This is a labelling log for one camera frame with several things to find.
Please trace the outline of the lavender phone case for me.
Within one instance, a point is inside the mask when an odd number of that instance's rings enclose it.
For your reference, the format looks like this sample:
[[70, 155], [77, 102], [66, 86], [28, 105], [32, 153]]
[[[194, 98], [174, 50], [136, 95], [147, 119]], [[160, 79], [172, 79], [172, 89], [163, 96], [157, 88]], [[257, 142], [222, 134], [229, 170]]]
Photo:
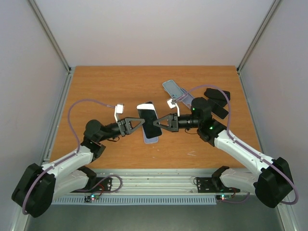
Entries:
[[159, 141], [159, 137], [154, 137], [154, 138], [147, 138], [145, 131], [142, 130], [143, 132], [143, 141], [145, 144], [153, 144], [153, 143], [157, 143]]

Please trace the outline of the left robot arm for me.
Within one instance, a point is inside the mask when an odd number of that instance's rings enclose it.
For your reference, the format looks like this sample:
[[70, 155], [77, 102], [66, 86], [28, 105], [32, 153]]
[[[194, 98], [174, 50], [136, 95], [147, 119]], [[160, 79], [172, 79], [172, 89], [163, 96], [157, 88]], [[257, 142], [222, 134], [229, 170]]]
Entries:
[[104, 140], [126, 136], [144, 124], [142, 118], [126, 117], [103, 125], [98, 120], [86, 124], [82, 143], [69, 154], [44, 165], [30, 164], [12, 193], [24, 215], [42, 215], [58, 197], [73, 191], [93, 191], [96, 174], [85, 166], [98, 159], [105, 146]]

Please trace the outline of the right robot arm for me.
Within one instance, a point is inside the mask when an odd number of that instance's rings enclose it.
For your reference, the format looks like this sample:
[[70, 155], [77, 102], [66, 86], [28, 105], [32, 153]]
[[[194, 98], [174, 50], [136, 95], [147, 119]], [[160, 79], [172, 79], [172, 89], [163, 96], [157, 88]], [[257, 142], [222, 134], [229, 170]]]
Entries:
[[219, 168], [212, 175], [213, 187], [218, 191], [234, 187], [255, 194], [264, 205], [275, 208], [295, 190], [288, 162], [260, 153], [236, 137], [212, 117], [210, 104], [203, 97], [192, 100], [190, 114], [171, 113], [154, 121], [153, 125], [170, 132], [196, 128], [200, 139], [226, 152], [248, 169], [248, 173], [240, 173], [228, 167]]

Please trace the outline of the black phone green edge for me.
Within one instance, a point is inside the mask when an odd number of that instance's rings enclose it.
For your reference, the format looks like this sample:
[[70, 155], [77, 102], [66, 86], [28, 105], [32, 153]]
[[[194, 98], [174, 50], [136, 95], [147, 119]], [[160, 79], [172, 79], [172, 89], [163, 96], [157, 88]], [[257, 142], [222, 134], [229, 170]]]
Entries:
[[152, 101], [137, 105], [139, 117], [145, 120], [142, 125], [146, 139], [158, 138], [162, 135], [161, 128], [154, 126], [153, 122], [158, 119]]

